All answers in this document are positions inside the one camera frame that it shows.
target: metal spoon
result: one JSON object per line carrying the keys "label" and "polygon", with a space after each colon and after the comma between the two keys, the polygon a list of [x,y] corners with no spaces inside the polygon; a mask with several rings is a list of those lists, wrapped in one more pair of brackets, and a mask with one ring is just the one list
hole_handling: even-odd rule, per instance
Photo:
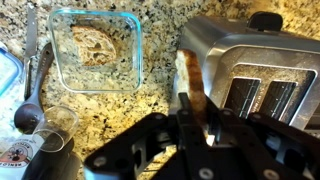
{"label": "metal spoon", "polygon": [[23,133],[32,133],[40,121],[40,116],[43,113],[40,99],[41,86],[53,59],[54,54],[52,52],[52,45],[51,43],[48,43],[41,52],[34,90],[31,96],[22,103],[14,115],[14,124],[16,128]]}

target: stainless steel toaster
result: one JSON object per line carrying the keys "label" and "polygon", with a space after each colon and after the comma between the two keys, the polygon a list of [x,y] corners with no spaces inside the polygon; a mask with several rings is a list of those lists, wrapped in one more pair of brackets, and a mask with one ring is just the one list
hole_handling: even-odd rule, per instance
{"label": "stainless steel toaster", "polygon": [[205,93],[218,107],[243,118],[263,112],[299,129],[310,119],[320,125],[320,42],[272,29],[272,18],[261,17],[248,25],[197,16],[185,24],[180,48],[196,52]]}

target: granite countertop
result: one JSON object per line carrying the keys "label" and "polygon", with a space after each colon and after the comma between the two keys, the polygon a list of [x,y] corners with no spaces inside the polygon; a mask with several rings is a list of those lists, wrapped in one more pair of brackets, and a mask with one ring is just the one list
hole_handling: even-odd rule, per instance
{"label": "granite countertop", "polygon": [[[54,7],[82,9],[114,9],[130,11],[141,21],[143,30],[144,82],[134,93],[75,94],[63,88],[58,79],[57,67],[53,63],[42,87],[41,99],[44,109],[54,105],[66,105],[80,119],[76,132],[74,151],[82,160],[110,139],[132,126],[151,112],[167,114],[175,73],[175,54],[181,27],[196,15],[248,18],[256,11],[280,13],[284,18],[284,30],[320,40],[320,1],[246,1],[246,0],[32,0],[37,6],[38,54],[50,41],[46,27],[47,16]],[[26,40],[26,5],[24,0],[0,2],[0,41],[9,51],[23,59]],[[149,172],[139,176],[149,179],[170,156],[147,168]],[[83,179],[82,169],[78,179]]]}

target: bread slice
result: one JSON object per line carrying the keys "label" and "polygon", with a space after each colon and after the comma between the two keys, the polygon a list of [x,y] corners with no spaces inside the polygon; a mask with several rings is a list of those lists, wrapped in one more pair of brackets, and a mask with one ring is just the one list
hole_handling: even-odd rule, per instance
{"label": "bread slice", "polygon": [[207,125],[207,101],[197,55],[191,50],[180,49],[177,51],[175,64],[179,76],[177,92],[188,93],[195,119],[200,126],[205,128]]}
{"label": "bread slice", "polygon": [[84,66],[98,66],[115,61],[115,47],[104,32],[88,26],[73,26],[72,32]]}

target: butter knife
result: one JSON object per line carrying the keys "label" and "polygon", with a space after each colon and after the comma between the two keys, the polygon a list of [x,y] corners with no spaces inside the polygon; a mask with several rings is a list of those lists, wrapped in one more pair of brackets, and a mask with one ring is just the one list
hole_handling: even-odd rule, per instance
{"label": "butter knife", "polygon": [[36,19],[36,7],[33,3],[27,4],[27,40],[26,51],[24,54],[24,98],[28,99],[30,96],[30,79],[31,79],[31,59],[37,53],[37,19]]}

